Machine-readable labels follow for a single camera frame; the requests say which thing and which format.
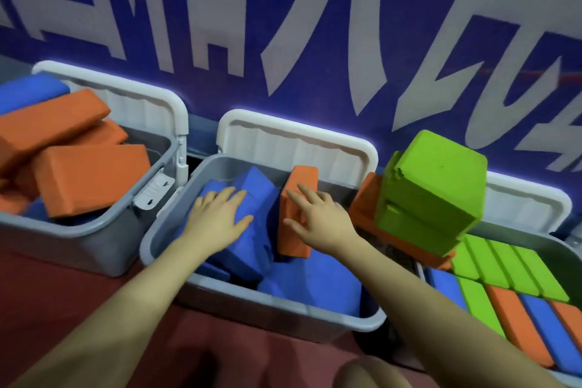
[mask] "person's right arm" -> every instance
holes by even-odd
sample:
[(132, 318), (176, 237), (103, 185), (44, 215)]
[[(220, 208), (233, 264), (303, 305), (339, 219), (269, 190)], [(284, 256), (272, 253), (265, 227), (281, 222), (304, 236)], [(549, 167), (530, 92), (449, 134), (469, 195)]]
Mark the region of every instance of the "person's right arm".
[(548, 371), (481, 321), (357, 235), (329, 194), (288, 192), (307, 227), (286, 219), (299, 237), (334, 256), (368, 289), (426, 371), (443, 388), (564, 388)]

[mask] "person's left arm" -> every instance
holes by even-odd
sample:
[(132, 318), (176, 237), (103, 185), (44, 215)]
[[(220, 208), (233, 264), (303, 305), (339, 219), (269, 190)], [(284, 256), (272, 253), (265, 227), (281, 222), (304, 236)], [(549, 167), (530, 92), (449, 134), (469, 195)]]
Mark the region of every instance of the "person's left arm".
[(125, 387), (188, 276), (234, 242), (253, 220), (246, 216), (234, 223), (245, 195), (241, 191), (229, 199), (234, 190), (197, 198), (183, 234), (11, 388)]

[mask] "person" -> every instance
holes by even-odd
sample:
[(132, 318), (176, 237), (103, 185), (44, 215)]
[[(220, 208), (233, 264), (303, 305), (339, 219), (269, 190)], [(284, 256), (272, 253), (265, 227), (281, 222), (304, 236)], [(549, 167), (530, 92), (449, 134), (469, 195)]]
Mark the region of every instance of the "person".
[[(306, 214), (307, 224), (284, 223), (362, 282), (440, 387), (563, 387), (510, 342), (359, 237), (345, 209), (329, 194), (305, 186), (300, 190), (303, 195), (289, 196)], [(245, 216), (235, 224), (246, 192), (233, 192), (230, 187), (198, 197), (183, 234), (11, 387), (126, 386), (188, 276), (234, 242), (253, 220)], [(410, 387), (396, 368), (372, 357), (343, 366), (333, 385)]]

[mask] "floor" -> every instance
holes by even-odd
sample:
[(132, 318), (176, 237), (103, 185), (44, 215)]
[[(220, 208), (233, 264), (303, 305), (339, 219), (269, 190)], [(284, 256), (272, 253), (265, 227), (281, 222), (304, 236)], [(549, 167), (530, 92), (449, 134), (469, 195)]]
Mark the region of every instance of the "floor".
[[(0, 386), (7, 386), (135, 275), (107, 278), (0, 250)], [(314, 344), (172, 305), (129, 386), (322, 388), (361, 351)], [(402, 369), (414, 388), (435, 388)]]

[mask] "person's left hand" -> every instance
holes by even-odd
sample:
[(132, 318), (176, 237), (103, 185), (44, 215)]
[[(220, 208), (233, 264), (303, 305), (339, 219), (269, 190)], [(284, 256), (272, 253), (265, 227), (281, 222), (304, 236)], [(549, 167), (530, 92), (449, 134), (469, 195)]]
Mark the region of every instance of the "person's left hand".
[(199, 246), (206, 257), (234, 243), (253, 220), (247, 215), (235, 224), (236, 209), (247, 192), (241, 190), (229, 199), (234, 191), (227, 187), (218, 194), (209, 192), (196, 198), (180, 240)]

